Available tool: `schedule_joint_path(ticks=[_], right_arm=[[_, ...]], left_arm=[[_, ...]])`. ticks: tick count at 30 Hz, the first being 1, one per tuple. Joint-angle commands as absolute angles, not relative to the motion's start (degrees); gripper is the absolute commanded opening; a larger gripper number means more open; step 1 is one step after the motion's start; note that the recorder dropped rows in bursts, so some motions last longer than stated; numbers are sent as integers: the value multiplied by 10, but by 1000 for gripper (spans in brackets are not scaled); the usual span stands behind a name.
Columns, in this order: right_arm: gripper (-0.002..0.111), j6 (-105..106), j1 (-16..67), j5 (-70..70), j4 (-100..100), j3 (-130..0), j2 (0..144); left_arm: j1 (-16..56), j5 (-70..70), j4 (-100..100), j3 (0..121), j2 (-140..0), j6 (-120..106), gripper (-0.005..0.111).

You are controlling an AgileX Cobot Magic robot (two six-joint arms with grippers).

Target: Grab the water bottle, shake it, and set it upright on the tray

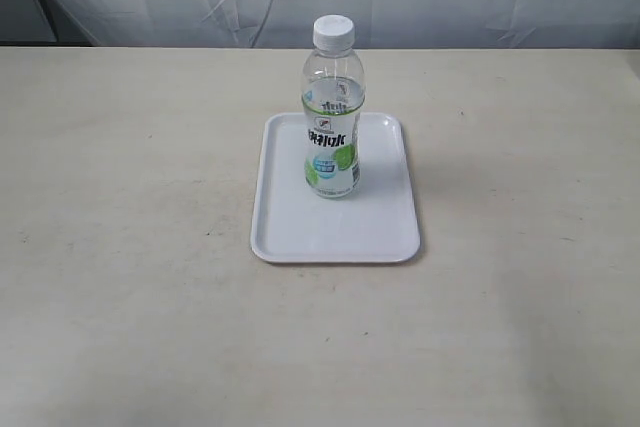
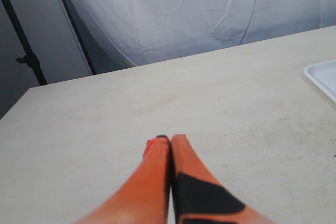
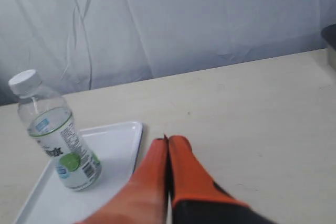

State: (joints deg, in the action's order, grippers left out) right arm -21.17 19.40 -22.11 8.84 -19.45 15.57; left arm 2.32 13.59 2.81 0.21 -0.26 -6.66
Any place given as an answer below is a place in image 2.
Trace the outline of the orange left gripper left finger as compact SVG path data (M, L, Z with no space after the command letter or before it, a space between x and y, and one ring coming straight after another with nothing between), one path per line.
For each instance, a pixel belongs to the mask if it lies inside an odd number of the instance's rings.
M167 223L170 193L170 140L148 140L143 160L107 201L77 223Z

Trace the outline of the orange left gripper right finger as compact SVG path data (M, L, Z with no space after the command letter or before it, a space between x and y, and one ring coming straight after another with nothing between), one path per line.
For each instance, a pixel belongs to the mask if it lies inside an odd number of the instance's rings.
M273 223L232 195L211 174L186 135L171 140L176 223Z

